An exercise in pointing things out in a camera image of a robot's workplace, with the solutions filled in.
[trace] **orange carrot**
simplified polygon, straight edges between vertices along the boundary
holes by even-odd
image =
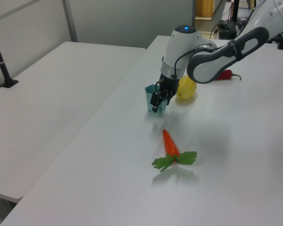
[[[168,131],[166,131],[165,129],[162,130],[162,135],[164,137],[164,144],[165,144],[166,153],[173,156],[173,157],[174,157],[174,155],[177,155],[177,157],[179,157],[178,148],[176,147],[176,144],[174,143],[174,141],[171,138]]]

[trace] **green leaf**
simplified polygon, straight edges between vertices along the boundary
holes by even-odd
[[[154,168],[157,168],[157,169],[161,169],[162,171],[164,171],[166,168],[168,168],[170,165],[172,165],[172,163],[174,162],[174,158],[169,155],[169,154],[166,154],[166,156],[164,158],[159,158],[159,159],[156,159],[154,160],[154,162],[152,163],[152,166],[154,166]]]
[[[175,161],[182,165],[192,165],[197,158],[197,152],[184,152],[179,157],[174,155]]]

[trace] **black mount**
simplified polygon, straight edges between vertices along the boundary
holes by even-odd
[[[5,87],[5,88],[10,88],[12,86],[14,86],[15,84],[18,83],[17,80],[13,80],[9,73],[8,73],[8,69],[6,68],[6,65],[4,63],[4,60],[3,60],[3,57],[1,55],[1,52],[0,52],[0,69],[2,71],[2,74],[4,76],[4,79],[5,79],[5,82],[3,85],[1,85],[2,87]]]

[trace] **grey wall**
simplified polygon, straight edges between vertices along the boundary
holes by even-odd
[[[192,0],[66,1],[79,42],[147,48],[192,20]]]
[[[62,0],[39,0],[0,19],[0,50],[11,77],[65,41],[70,35]]]

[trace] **yellow lemon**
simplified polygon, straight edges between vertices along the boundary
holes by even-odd
[[[185,75],[179,80],[179,87],[176,95],[180,99],[187,99],[195,93],[196,88],[197,84]]]

